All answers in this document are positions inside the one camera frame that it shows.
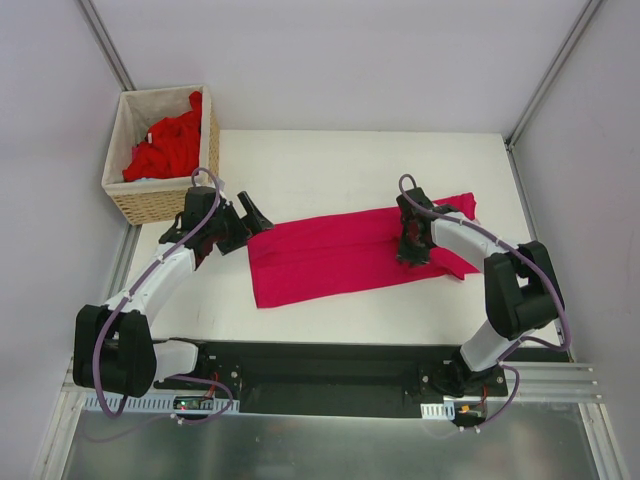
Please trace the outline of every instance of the wicker basket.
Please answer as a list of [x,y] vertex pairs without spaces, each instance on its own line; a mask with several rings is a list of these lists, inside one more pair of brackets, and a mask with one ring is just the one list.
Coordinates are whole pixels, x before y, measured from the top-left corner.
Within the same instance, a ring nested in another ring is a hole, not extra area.
[[[172,220],[184,209],[184,196],[191,186],[190,177],[126,183],[122,170],[131,163],[131,149],[144,140],[149,127],[164,117],[177,117],[189,111],[189,95],[196,90],[202,92],[199,165],[217,175],[220,128],[206,85],[124,92],[120,95],[102,187],[132,225]],[[209,183],[204,173],[200,174],[198,181]]]

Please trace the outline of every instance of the white ventilation grille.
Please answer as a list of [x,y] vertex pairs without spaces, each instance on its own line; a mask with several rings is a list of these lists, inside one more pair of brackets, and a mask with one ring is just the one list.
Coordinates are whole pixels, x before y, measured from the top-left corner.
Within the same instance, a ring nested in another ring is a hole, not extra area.
[[456,418],[453,402],[423,403],[420,405],[422,418],[425,420],[453,420]]
[[[115,395],[112,393],[105,393],[107,399],[107,405],[111,410],[116,410],[120,404],[121,395]],[[175,395],[166,394],[147,394],[142,398],[129,398],[124,408],[125,413],[174,413],[176,410],[173,408],[173,400]],[[214,398],[212,400],[205,400],[200,402],[199,410],[187,410],[182,411],[183,414],[193,413],[215,413],[226,407],[229,400],[225,398]],[[84,409],[89,412],[100,412],[100,404],[98,403],[98,397],[95,393],[88,393],[87,399],[84,403]],[[240,413],[240,402],[238,400],[233,401],[233,406],[225,413]]]

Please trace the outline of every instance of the red fabric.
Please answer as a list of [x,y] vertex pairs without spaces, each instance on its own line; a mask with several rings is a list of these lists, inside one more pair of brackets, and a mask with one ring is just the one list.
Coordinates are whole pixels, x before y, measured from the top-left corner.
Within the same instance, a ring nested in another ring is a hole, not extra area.
[[199,164],[202,93],[189,95],[189,103],[190,112],[163,118],[149,129],[151,143],[140,143],[134,149],[131,165],[122,171],[126,182],[191,175]]
[[[472,193],[436,200],[475,219]],[[278,307],[338,293],[358,292],[451,274],[463,280],[477,270],[444,248],[428,265],[396,260],[400,209],[329,215],[282,223],[249,240],[253,293],[258,308]]]

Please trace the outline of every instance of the white fabric liner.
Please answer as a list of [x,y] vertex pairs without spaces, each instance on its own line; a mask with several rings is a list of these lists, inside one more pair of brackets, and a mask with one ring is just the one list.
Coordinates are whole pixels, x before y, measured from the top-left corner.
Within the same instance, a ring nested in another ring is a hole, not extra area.
[[[191,110],[189,95],[196,90],[202,93],[199,165],[209,167],[211,93],[206,85],[123,92],[102,175],[102,187],[109,195],[181,190],[191,186],[190,177],[125,182],[122,170],[131,163],[131,149],[144,140],[149,127],[165,117],[177,117]],[[208,183],[208,178],[201,174],[198,181]]]

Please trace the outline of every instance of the gray wall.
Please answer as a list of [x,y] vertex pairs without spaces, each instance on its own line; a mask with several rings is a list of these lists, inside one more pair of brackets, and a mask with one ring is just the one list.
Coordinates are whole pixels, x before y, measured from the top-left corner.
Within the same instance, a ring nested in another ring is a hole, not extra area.
[[94,0],[138,88],[222,128],[502,132],[585,0]]
[[580,360],[640,478],[640,2],[607,2],[516,146]]
[[0,15],[0,478],[29,478],[124,223],[101,191],[119,89],[74,2]]

